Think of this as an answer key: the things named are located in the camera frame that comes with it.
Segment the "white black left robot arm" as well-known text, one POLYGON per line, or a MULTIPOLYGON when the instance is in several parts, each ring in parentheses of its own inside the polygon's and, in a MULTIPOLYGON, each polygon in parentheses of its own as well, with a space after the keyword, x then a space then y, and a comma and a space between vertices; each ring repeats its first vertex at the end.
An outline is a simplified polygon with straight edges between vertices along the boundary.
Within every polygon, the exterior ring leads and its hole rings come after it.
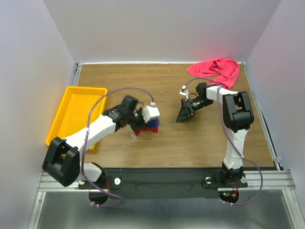
POLYGON ((126 125, 144 124, 142 110, 136 110, 138 103, 138 99, 127 95, 121 104, 106 110, 88 127, 64 139, 52 139, 42 170, 64 187, 86 179, 96 188, 103 187, 106 183, 103 169, 95 163, 84 163, 83 156, 90 147, 126 125))

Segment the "pink towel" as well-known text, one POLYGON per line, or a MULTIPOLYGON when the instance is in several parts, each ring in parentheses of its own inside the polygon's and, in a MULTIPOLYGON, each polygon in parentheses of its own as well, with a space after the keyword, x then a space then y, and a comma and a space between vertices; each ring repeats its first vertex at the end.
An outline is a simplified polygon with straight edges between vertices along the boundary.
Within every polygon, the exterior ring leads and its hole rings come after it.
POLYGON ((225 89, 230 90, 239 77, 240 66, 235 60, 216 58, 193 64, 186 71, 197 78, 216 76, 213 80, 221 84, 225 89))

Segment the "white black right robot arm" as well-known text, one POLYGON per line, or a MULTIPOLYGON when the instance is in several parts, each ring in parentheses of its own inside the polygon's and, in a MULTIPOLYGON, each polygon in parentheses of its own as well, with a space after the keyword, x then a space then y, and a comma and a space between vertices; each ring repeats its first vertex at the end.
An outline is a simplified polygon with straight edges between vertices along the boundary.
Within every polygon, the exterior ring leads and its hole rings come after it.
POLYGON ((179 94, 185 98, 181 99, 181 109, 176 122, 185 122, 195 115, 195 111, 217 102, 221 124, 227 138, 226 153, 218 180, 222 185, 230 186, 240 180, 244 173, 244 141, 254 122, 249 94, 206 83, 199 83, 196 93, 197 97, 191 100, 187 86, 182 86, 179 94))

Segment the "red and blue patterned towel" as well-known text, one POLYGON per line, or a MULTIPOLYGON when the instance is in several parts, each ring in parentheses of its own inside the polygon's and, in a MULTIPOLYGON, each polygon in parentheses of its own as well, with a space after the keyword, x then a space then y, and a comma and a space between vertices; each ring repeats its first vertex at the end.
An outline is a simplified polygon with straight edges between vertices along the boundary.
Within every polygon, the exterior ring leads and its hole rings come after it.
POLYGON ((160 119, 159 118, 151 120, 144 127, 141 127, 139 130, 134 130, 133 134, 137 137, 143 131, 150 131, 150 132, 153 132, 153 133, 158 133, 159 125, 160 125, 160 119))

